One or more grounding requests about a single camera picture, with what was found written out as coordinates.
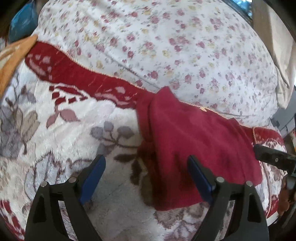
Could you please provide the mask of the right hand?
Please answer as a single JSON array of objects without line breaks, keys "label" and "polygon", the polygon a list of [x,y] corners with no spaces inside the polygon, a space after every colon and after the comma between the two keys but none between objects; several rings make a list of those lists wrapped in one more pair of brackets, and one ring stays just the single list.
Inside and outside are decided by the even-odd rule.
[{"label": "right hand", "polygon": [[284,176],[281,183],[281,190],[278,196],[278,209],[277,212],[279,216],[282,216],[286,211],[288,211],[291,204],[295,202],[295,194],[293,196],[293,201],[290,199],[289,191],[287,190],[287,175]]}]

